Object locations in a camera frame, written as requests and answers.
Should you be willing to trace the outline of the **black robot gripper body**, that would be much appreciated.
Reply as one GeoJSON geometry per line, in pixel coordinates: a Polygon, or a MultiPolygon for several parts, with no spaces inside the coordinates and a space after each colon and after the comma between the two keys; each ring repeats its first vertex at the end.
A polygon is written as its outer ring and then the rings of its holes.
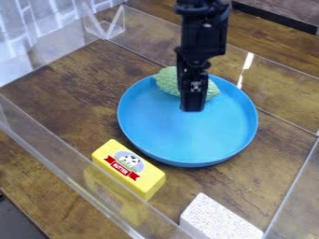
{"type": "Polygon", "coordinates": [[[203,66],[226,54],[231,3],[226,0],[178,0],[182,36],[178,53],[185,62],[203,66]]]}

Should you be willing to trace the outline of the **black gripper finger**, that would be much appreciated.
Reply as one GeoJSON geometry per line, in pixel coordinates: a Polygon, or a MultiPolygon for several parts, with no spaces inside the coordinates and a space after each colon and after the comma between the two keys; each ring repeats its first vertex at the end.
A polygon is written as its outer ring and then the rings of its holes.
{"type": "Polygon", "coordinates": [[[209,74],[201,67],[185,66],[186,93],[181,100],[181,109],[186,112],[199,112],[205,108],[209,74]]]}
{"type": "Polygon", "coordinates": [[[186,93],[186,75],[185,75],[185,60],[179,53],[179,50],[177,51],[178,55],[178,82],[179,82],[179,94],[181,94],[181,100],[185,97],[186,93]]]}

